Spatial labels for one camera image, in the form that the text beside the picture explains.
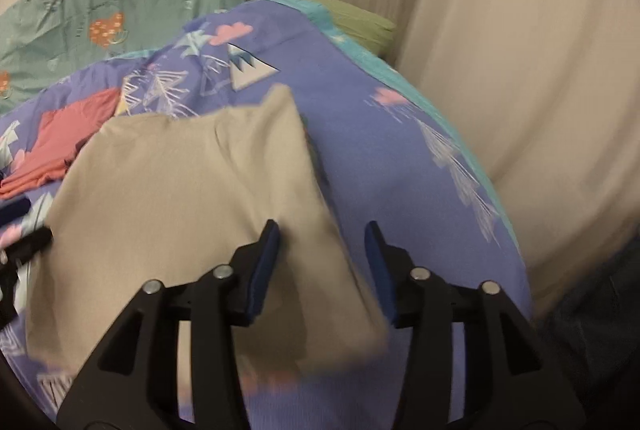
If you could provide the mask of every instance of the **silver screw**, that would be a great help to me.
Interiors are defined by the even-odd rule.
[[[498,293],[500,293],[500,285],[493,280],[487,280],[486,282],[482,282],[482,291],[487,293],[487,295],[498,295]]]
[[[142,291],[144,291],[147,295],[153,295],[153,293],[157,293],[160,291],[162,287],[162,282],[159,280],[147,280],[145,284],[142,286]]]
[[[431,277],[431,271],[425,267],[417,266],[411,270],[409,275],[411,275],[411,278],[414,280],[428,280],[429,277]]]
[[[213,269],[213,276],[216,279],[226,279],[227,277],[231,277],[233,275],[234,269],[228,264],[220,264]]]

